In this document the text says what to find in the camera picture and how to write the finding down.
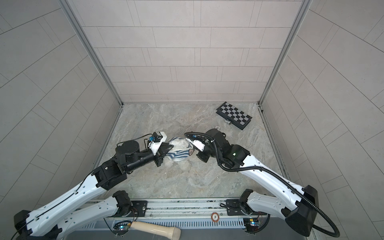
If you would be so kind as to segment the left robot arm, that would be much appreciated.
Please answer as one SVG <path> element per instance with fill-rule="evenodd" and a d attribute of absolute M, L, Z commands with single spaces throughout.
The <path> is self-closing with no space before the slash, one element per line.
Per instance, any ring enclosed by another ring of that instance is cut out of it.
<path fill-rule="evenodd" d="M 160 166 L 173 147 L 154 137 L 150 137 L 149 146 L 144 150 L 135 140 L 122 142 L 116 147 L 115 155 L 92 170 L 80 184 L 38 210 L 22 210 L 15 214 L 17 231 L 12 238 L 55 240 L 64 232 L 59 226 L 61 220 L 72 217 L 78 207 L 125 181 L 134 170 L 151 162 Z"/>

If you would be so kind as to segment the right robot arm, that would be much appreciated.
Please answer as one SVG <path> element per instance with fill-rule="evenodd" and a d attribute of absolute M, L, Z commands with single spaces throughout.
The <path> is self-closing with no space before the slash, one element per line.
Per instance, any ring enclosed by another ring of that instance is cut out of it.
<path fill-rule="evenodd" d="M 288 181 L 242 146 L 230 144 L 225 134 L 216 129 L 206 133 L 189 132 L 185 137 L 199 150 L 198 158 L 202 161 L 216 158 L 222 170 L 240 172 L 272 193 L 269 197 L 245 190 L 241 197 L 243 212 L 264 212 L 282 218 L 291 229 L 305 237 L 311 234 L 312 229 L 319 230 L 314 222 L 322 211 L 315 188 Z"/>

